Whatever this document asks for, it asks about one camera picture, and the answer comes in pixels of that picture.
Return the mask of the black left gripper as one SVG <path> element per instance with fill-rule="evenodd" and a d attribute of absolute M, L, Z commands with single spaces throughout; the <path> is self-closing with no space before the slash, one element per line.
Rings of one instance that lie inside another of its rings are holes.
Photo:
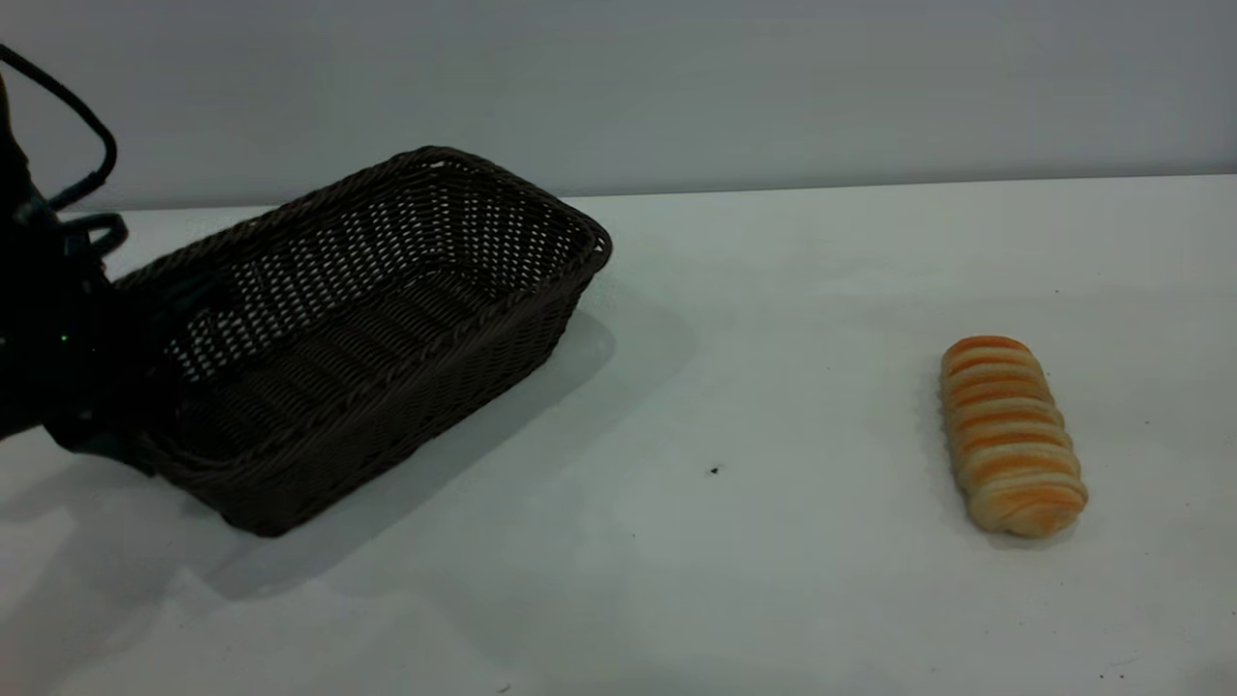
<path fill-rule="evenodd" d="M 104 260 L 127 236 L 124 224 L 2 225 L 1 430 L 9 439 L 43 424 L 68 452 L 155 478 L 140 433 L 96 413 L 127 399 L 153 368 L 143 333 L 177 333 L 203 312 L 224 312 L 233 291 L 213 272 L 134 272 L 120 294 Z"/>

